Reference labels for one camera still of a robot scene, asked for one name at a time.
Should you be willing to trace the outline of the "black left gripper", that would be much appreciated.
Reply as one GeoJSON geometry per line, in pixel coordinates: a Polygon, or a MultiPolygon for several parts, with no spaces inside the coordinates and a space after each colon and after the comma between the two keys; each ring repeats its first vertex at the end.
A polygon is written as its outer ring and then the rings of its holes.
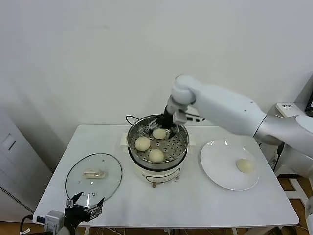
{"type": "Polygon", "coordinates": [[[67,228],[76,228],[81,222],[89,222],[91,219],[97,218],[102,213],[105,198],[102,198],[94,206],[74,206],[82,195],[83,192],[80,192],[66,200],[64,225],[67,228]]]}

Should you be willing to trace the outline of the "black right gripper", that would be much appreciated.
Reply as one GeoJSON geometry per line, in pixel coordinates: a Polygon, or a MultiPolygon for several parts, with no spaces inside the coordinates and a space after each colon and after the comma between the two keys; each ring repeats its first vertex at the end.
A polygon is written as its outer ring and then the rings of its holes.
{"type": "Polygon", "coordinates": [[[148,129],[157,129],[159,127],[170,127],[168,139],[171,139],[179,132],[178,125],[173,123],[173,115],[168,111],[165,111],[161,117],[157,120],[151,121],[148,125],[148,129]]]}

